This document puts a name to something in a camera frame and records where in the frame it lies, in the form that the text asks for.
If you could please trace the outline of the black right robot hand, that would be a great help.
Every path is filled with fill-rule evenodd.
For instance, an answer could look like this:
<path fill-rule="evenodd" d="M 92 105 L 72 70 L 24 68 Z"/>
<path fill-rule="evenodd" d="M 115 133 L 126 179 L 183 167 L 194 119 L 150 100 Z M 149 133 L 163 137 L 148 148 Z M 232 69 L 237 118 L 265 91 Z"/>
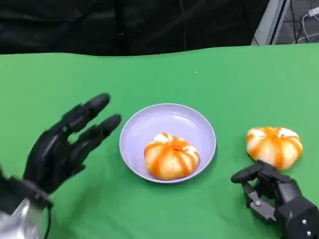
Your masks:
<path fill-rule="evenodd" d="M 295 179 L 262 160 L 231 177 L 241 184 L 246 207 L 278 225 L 283 239 L 317 239 L 319 209 L 303 196 Z"/>

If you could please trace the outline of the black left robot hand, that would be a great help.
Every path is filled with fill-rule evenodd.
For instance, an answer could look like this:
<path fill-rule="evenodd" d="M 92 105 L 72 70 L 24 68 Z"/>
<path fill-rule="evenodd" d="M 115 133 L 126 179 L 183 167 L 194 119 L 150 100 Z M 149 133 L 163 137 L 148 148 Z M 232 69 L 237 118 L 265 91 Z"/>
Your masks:
<path fill-rule="evenodd" d="M 44 131 L 32 147 L 24 180 L 51 194 L 65 181 L 85 169 L 84 161 L 119 126 L 121 116 L 114 114 L 81 133 L 74 143 L 70 135 L 85 129 L 110 102 L 110 95 L 99 94 L 65 113 L 61 120 Z"/>

